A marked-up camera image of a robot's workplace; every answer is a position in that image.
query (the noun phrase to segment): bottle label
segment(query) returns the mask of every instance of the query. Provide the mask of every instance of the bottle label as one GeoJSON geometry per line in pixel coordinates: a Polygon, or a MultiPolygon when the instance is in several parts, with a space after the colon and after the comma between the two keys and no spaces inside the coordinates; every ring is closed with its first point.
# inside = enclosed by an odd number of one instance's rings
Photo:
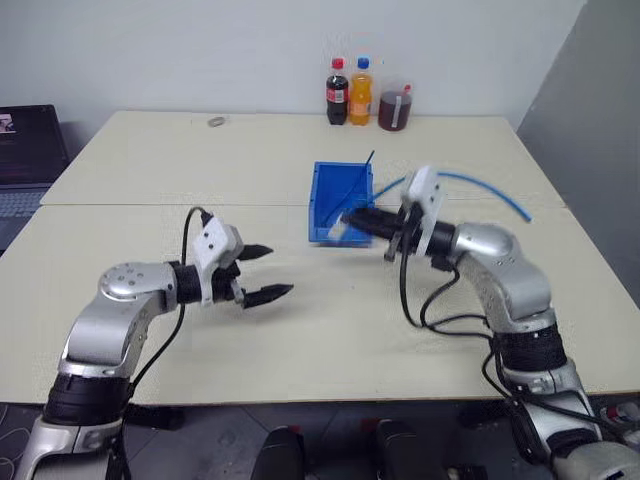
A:
{"type": "Polygon", "coordinates": [[[327,100],[331,103],[345,103],[349,100],[349,90],[327,88],[327,100]]]}
{"type": "Polygon", "coordinates": [[[351,109],[351,115],[369,115],[371,112],[371,104],[370,103],[355,103],[351,102],[349,104],[349,108],[351,109]]]}

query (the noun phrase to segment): white tabletop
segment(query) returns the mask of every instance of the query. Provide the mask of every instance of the white tabletop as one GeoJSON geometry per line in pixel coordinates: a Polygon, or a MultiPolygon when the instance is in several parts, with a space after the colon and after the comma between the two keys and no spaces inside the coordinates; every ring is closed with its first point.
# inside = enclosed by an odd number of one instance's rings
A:
{"type": "MultiPolygon", "coordinates": [[[[118,112],[42,200],[53,204],[307,205],[316,161],[364,162],[376,189],[423,165],[472,174],[526,205],[563,205],[509,124],[498,117],[412,117],[390,133],[331,126],[323,115],[118,112]]],[[[450,198],[490,198],[450,182],[450,198]]],[[[397,202],[397,193],[382,204],[397,202]]]]}
{"type": "MultiPolygon", "coordinates": [[[[45,206],[0,258],[0,401],[44,402],[66,335],[93,298],[97,280],[124,261],[176,259],[187,206],[45,206]]],[[[480,375],[484,342],[449,339],[408,326],[398,298],[398,262],[371,249],[307,242],[307,208],[224,206],[214,212],[247,243],[275,253],[241,265],[247,288],[291,282],[272,304],[187,308],[183,331],[141,384],[147,404],[293,400],[474,398],[495,393],[480,375]]],[[[640,314],[572,214],[531,207],[525,224],[497,200],[450,200],[442,219],[498,222],[550,279],[567,353],[589,392],[638,389],[640,314]]],[[[198,230],[194,222],[193,233],[198,230]]],[[[409,297],[419,302],[446,274],[413,259],[409,297]]],[[[479,311],[469,284],[433,315],[479,311]]],[[[173,328],[157,318],[147,359],[173,328]]]]}

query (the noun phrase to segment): blue tube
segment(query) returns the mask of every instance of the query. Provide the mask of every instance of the blue tube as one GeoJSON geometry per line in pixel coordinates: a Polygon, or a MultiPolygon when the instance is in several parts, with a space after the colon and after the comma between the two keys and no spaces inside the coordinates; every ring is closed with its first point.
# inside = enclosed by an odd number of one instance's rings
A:
{"type": "MultiPolygon", "coordinates": [[[[473,183],[474,185],[477,185],[479,187],[484,188],[485,190],[488,190],[489,192],[493,193],[494,195],[496,195],[497,197],[501,198],[507,205],[509,205],[511,208],[513,208],[516,212],[518,212],[518,214],[527,222],[527,223],[531,223],[531,221],[533,220],[533,217],[531,216],[531,214],[529,214],[529,212],[527,212],[523,206],[521,206],[518,202],[516,202],[513,198],[511,198],[509,195],[507,195],[506,193],[504,193],[502,190],[494,187],[493,185],[491,185],[490,183],[487,183],[483,180],[480,180],[478,178],[472,177],[471,175],[466,175],[464,173],[456,173],[456,172],[438,172],[438,175],[441,177],[448,177],[448,178],[455,178],[456,180],[464,180],[466,182],[469,183],[473,183]]],[[[382,195],[384,195],[385,193],[387,193],[389,190],[391,190],[392,188],[400,185],[403,181],[404,181],[405,177],[402,178],[398,178],[397,180],[394,180],[393,182],[391,182],[389,185],[387,185],[386,187],[384,187],[382,190],[380,190],[378,193],[376,193],[373,196],[373,199],[376,200],[378,197],[381,197],[382,195]]]]}

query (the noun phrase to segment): white wall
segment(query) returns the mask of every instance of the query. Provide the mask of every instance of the white wall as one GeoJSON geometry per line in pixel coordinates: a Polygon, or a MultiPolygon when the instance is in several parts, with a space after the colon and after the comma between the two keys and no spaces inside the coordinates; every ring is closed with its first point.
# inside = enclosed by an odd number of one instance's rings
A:
{"type": "Polygon", "coordinates": [[[584,0],[0,0],[0,105],[53,103],[71,150],[116,109],[322,112],[335,54],[421,114],[517,127],[584,0]]]}

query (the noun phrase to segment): floor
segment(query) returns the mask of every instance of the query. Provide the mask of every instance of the floor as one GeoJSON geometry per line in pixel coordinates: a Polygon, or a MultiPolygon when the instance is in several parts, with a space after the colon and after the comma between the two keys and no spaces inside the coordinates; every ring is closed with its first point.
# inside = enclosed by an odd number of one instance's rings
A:
{"type": "MultiPolygon", "coordinates": [[[[471,402],[355,402],[189,408],[177,431],[127,426],[126,449],[136,480],[249,479],[267,433],[281,425],[300,428],[309,457],[308,479],[374,479],[365,453],[367,431],[377,419],[394,418],[412,425],[426,455],[443,465],[484,465],[489,478],[551,479],[542,467],[525,463],[511,439],[510,427],[494,421],[479,428],[460,425],[471,402]]],[[[495,405],[490,402],[487,408],[495,405]]],[[[12,405],[0,437],[12,429],[30,428],[36,407],[12,405]]],[[[0,440],[0,457],[14,458],[26,436],[0,440]]],[[[0,463],[0,479],[10,469],[0,463]]]]}

